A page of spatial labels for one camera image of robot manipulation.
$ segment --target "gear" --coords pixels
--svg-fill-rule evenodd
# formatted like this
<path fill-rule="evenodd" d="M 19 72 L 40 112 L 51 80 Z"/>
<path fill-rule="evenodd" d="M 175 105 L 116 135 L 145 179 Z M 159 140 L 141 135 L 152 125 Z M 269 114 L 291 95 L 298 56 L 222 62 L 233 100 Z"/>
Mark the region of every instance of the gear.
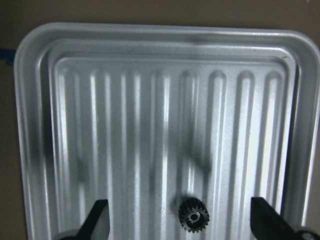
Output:
<path fill-rule="evenodd" d="M 197 198 L 189 197 L 179 207 L 179 220 L 184 230 L 199 232 L 205 229 L 209 222 L 206 206 Z"/>

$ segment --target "silver tray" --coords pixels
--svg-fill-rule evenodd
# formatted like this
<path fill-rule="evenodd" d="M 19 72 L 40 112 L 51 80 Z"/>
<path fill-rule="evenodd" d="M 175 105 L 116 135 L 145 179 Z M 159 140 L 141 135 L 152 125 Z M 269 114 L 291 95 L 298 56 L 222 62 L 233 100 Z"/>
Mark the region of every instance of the silver tray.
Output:
<path fill-rule="evenodd" d="M 305 223 L 320 55 L 304 35 L 51 23 L 14 71 L 29 239 L 75 233 L 97 199 L 110 240 L 253 239 L 252 196 Z M 210 214 L 199 233 L 185 196 Z"/>

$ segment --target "baking pan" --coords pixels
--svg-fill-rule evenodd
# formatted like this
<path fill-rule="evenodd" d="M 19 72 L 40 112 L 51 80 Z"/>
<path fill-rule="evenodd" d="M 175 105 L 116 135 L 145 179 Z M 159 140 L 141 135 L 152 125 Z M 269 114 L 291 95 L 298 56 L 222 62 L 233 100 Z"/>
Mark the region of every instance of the baking pan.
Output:
<path fill-rule="evenodd" d="M 286 30 L 51 23 L 20 44 L 15 92 L 29 239 L 254 239 L 250 199 L 304 225 L 320 55 Z M 206 229 L 178 208 L 201 200 Z"/>

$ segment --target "gear hub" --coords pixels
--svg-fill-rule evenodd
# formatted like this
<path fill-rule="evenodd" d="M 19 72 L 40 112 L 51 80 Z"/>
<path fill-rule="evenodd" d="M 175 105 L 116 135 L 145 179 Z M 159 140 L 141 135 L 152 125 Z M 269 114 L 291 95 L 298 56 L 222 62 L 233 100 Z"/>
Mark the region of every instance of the gear hub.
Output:
<path fill-rule="evenodd" d="M 189 197 L 179 207 L 179 220 L 184 230 L 199 232 L 206 228 L 209 222 L 209 213 L 206 206 L 197 198 Z"/>

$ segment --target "brown background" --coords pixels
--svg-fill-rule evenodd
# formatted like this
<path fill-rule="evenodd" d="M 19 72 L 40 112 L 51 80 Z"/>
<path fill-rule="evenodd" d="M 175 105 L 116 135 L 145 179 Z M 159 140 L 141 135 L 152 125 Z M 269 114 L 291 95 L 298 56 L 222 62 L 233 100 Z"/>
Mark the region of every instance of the brown background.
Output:
<path fill-rule="evenodd" d="M 0 48 L 50 22 L 289 29 L 320 46 L 320 0 L 0 0 Z M 1 240 L 27 239 L 16 117 L 13 68 L 0 62 Z M 318 233 L 319 172 L 317 153 L 307 226 Z"/>

